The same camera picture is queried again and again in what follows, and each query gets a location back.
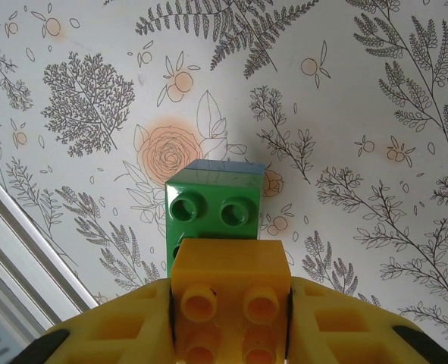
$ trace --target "blue brick top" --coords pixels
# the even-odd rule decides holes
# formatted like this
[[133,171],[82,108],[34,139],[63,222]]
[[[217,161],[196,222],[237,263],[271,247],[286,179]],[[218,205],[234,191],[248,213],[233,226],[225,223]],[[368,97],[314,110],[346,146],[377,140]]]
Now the blue brick top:
[[209,161],[208,159],[196,159],[185,169],[236,172],[264,175],[265,166],[262,163],[234,162],[234,161]]

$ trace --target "lego stud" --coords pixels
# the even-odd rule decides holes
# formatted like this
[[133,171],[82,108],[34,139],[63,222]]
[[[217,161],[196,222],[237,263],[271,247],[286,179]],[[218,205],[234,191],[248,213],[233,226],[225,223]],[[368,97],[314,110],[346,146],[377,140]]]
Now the lego stud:
[[269,324],[279,313],[276,293],[270,287],[252,287],[243,302],[244,316],[254,324]]
[[265,328],[251,328],[243,340],[244,364],[275,364],[276,343]]
[[243,226],[249,220],[253,209],[253,203],[247,199],[228,199],[222,203],[221,219],[227,226]]
[[191,222],[202,211],[203,199],[195,193],[181,193],[170,204],[171,216],[180,222]]
[[197,332],[186,340],[186,364],[214,364],[217,357],[218,340],[208,332]]
[[190,321],[206,322],[217,312],[217,294],[207,284],[193,284],[183,292],[180,308]]

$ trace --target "yellow plastic base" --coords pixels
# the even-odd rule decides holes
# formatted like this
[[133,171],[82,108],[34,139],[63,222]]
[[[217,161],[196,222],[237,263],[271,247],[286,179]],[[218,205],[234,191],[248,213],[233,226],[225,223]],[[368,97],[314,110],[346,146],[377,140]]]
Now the yellow plastic base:
[[396,332],[408,319],[293,277],[288,364],[428,364]]
[[185,239],[171,271],[177,359],[284,362],[290,287],[279,240]]
[[174,364],[170,286],[153,282],[54,326],[70,336],[46,364]]

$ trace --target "botanical wallpaper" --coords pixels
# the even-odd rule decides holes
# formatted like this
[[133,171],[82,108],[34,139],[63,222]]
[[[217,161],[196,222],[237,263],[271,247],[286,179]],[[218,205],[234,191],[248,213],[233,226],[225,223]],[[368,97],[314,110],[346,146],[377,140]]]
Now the botanical wallpaper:
[[0,2],[0,184],[98,302],[166,277],[195,158],[265,163],[293,275],[448,350],[448,1]]

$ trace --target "orange rose drawing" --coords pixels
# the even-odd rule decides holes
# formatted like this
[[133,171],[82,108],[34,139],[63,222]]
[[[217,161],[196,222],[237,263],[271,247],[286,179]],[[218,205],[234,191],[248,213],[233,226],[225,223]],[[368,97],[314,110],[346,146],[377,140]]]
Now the orange rose drawing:
[[264,178],[264,197],[272,197],[283,190],[283,178],[274,171],[266,169]]
[[138,164],[150,180],[161,186],[203,153],[195,136],[179,127],[157,127],[138,151]]

